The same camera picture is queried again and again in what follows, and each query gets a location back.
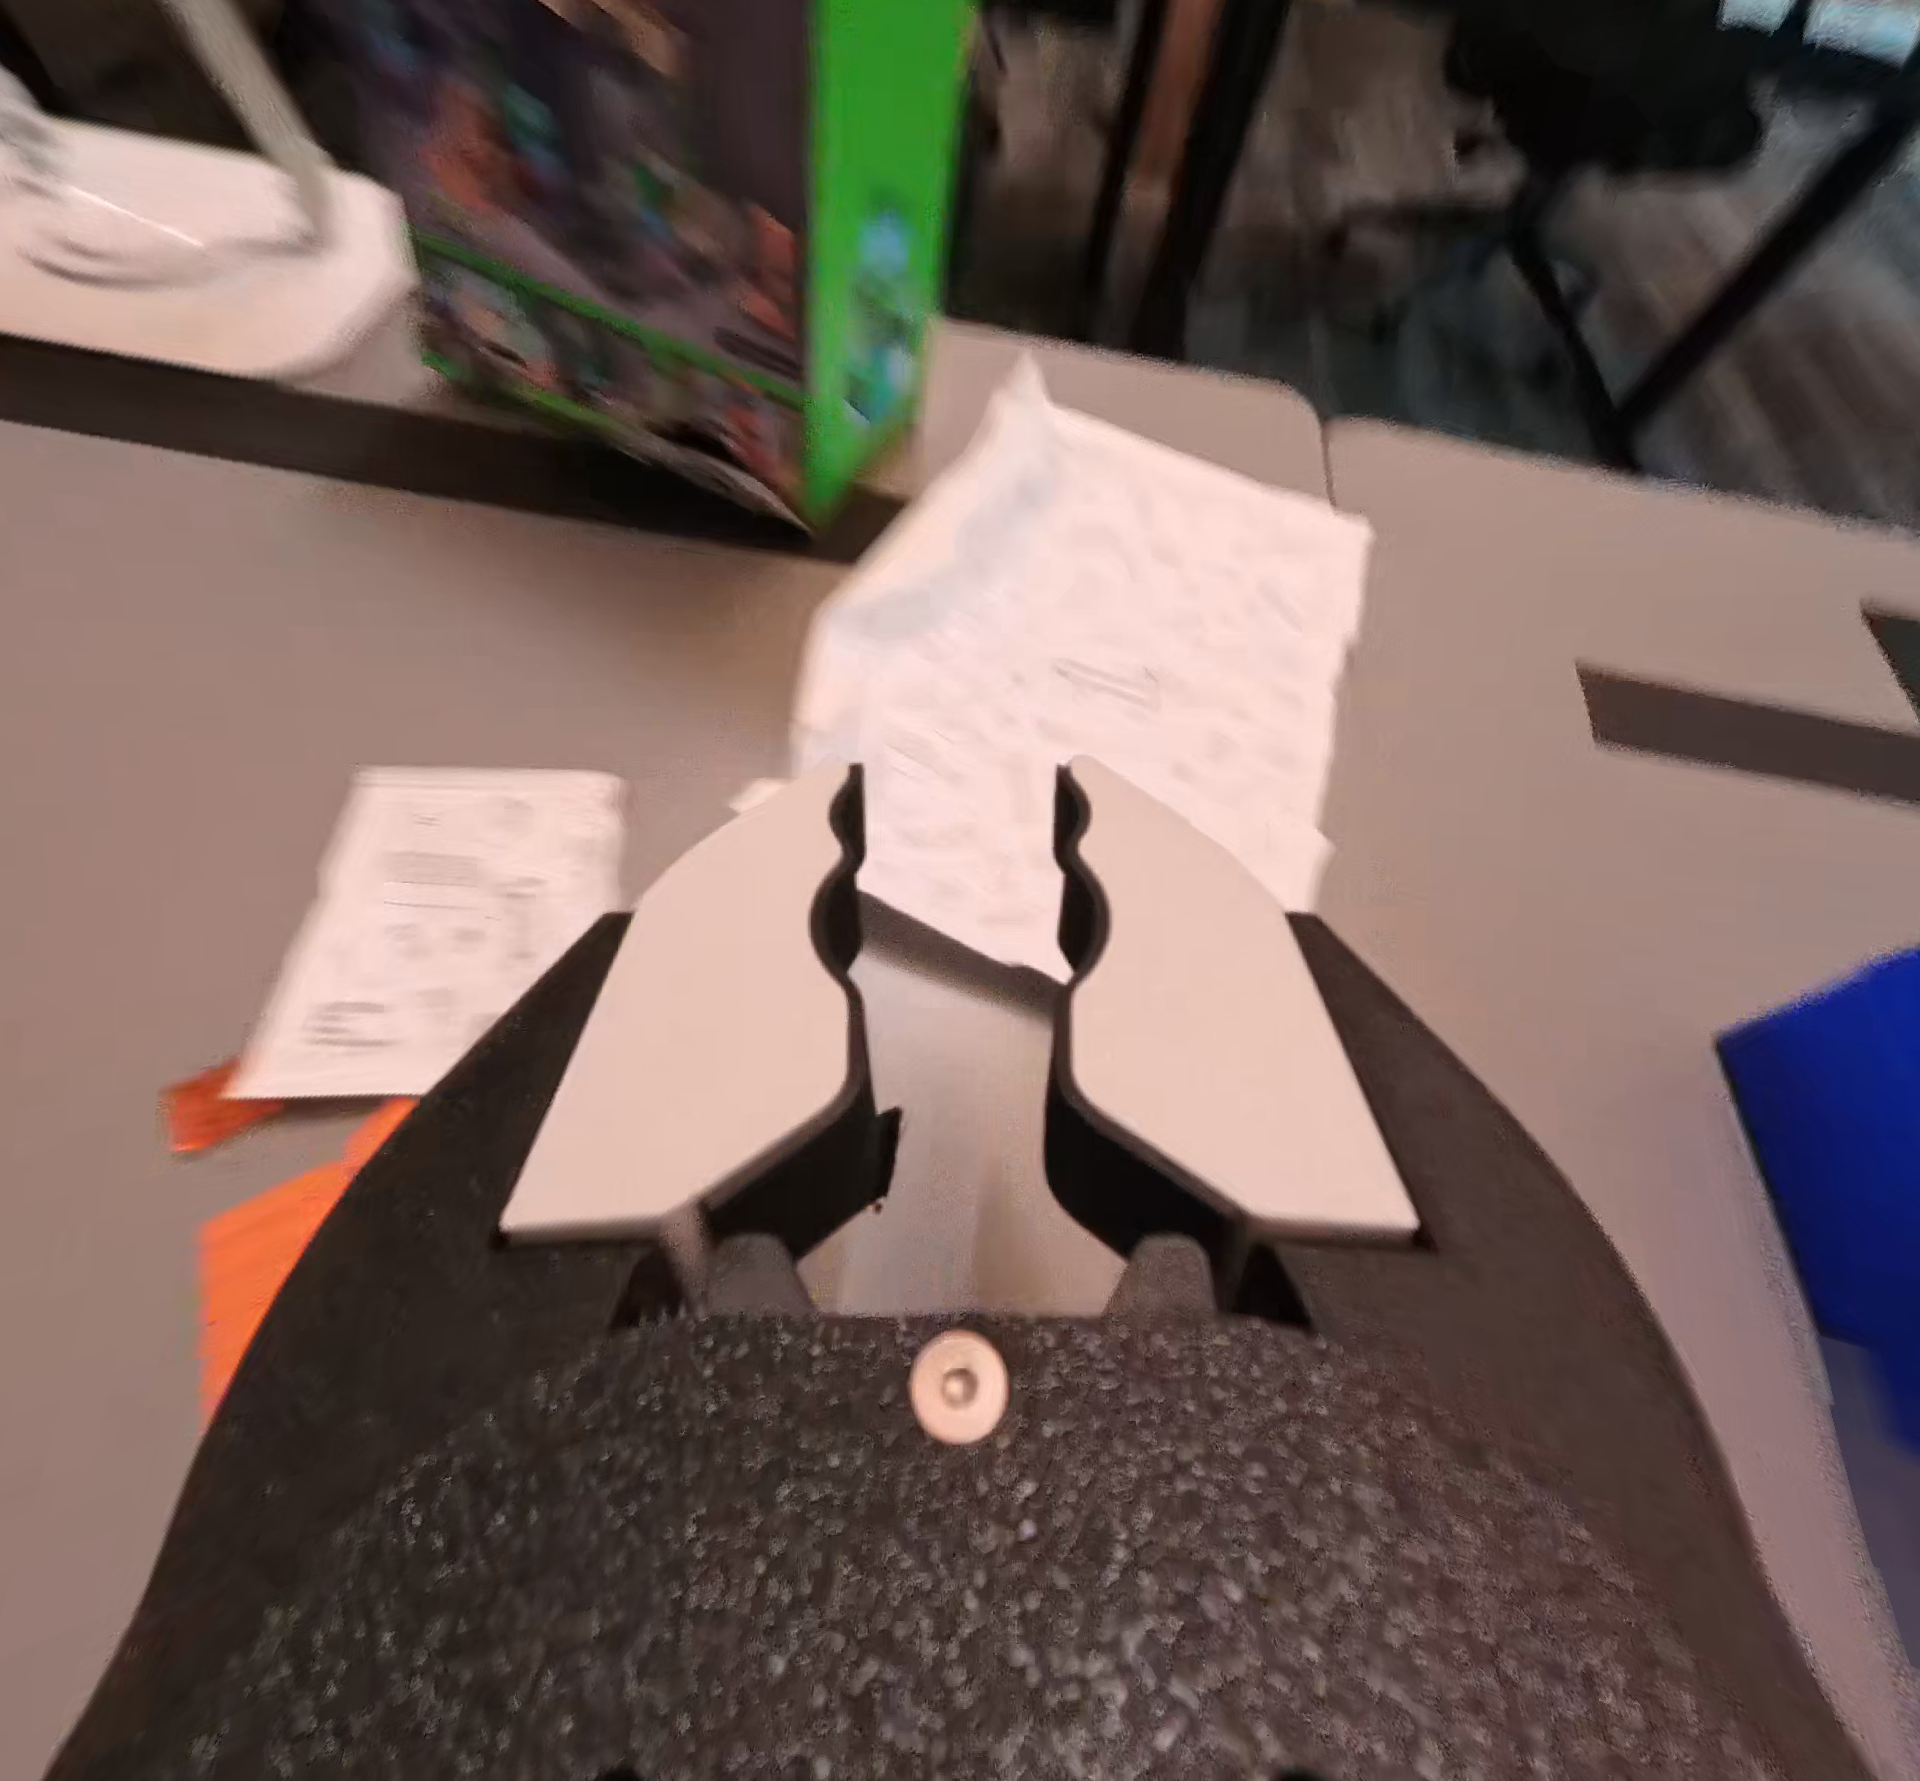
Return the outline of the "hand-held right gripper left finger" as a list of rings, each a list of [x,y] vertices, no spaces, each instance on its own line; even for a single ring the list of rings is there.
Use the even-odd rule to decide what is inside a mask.
[[[903,1114],[875,1092],[862,771],[830,761],[649,886],[508,1193],[511,1247],[634,1243],[689,1298],[776,1285],[885,1201]]]

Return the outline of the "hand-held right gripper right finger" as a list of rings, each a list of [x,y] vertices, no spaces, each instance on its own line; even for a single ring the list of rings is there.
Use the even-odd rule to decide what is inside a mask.
[[[1046,1182],[1096,1241],[1403,1244],[1422,1221],[1285,905],[1114,768],[1057,772]]]

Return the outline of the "white paper bag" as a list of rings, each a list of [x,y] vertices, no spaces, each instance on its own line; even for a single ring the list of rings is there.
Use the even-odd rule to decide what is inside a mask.
[[[860,765],[862,899],[1048,980],[1078,757],[1314,914],[1369,558],[1366,522],[1062,407],[1025,353],[811,618],[787,776]]]
[[[617,905],[625,842],[601,771],[358,771],[227,1097],[424,1097]]]

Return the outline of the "large orange lego plate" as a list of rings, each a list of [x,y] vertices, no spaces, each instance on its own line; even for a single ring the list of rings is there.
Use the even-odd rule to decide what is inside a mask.
[[[199,1231],[199,1421],[211,1425],[276,1296],[354,1175],[415,1112],[415,1097],[377,1108],[342,1153],[208,1219]]]

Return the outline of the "small orange lego plate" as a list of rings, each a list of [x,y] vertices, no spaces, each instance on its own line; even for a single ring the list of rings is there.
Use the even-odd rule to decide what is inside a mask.
[[[260,1119],[251,1100],[228,1094],[236,1067],[228,1057],[159,1092],[159,1137],[172,1157],[204,1153]]]

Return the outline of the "lego set box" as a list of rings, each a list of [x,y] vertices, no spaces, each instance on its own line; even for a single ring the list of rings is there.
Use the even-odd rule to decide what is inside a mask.
[[[312,0],[424,361],[811,533],[914,422],[975,0]]]

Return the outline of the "flat white paper bag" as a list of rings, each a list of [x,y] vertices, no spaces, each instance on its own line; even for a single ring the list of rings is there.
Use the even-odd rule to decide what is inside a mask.
[[[601,771],[358,771],[227,1097],[424,1097],[617,905],[625,842]]]

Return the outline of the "blue plastic bin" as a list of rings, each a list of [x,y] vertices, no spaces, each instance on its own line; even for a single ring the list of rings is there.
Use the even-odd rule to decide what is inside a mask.
[[[1734,1027],[1715,1057],[1813,1324],[1918,1447],[1918,950]]]

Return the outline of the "white stand base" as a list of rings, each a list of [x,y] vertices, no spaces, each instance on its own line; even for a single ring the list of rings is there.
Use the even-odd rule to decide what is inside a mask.
[[[236,0],[158,0],[251,153],[70,123],[4,71],[4,337],[299,387],[419,324],[393,193],[325,155]]]

